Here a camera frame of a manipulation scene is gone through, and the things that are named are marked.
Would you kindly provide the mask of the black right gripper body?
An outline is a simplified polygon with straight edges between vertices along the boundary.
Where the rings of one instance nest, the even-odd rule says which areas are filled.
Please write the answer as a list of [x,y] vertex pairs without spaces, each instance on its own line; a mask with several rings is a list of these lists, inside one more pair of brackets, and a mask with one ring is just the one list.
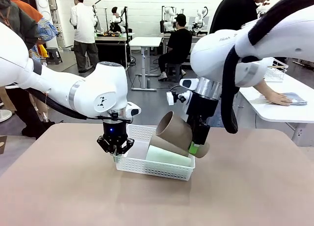
[[186,111],[188,115],[187,123],[206,123],[209,117],[213,117],[217,105],[218,100],[209,99],[193,92]]

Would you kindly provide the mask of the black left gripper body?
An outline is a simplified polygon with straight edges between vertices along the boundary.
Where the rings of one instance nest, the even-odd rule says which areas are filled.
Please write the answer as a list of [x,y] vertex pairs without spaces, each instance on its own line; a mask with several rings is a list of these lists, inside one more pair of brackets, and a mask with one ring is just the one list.
[[127,140],[126,123],[103,123],[103,138],[110,145],[122,145]]

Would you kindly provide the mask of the person's right hand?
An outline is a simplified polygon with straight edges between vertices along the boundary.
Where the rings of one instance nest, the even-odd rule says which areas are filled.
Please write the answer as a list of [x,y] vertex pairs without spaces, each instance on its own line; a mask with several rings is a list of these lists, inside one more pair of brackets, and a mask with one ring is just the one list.
[[274,91],[266,94],[265,98],[270,103],[281,105],[281,106],[290,106],[292,104],[292,101],[288,99],[286,96],[284,96],[283,94],[274,92]]

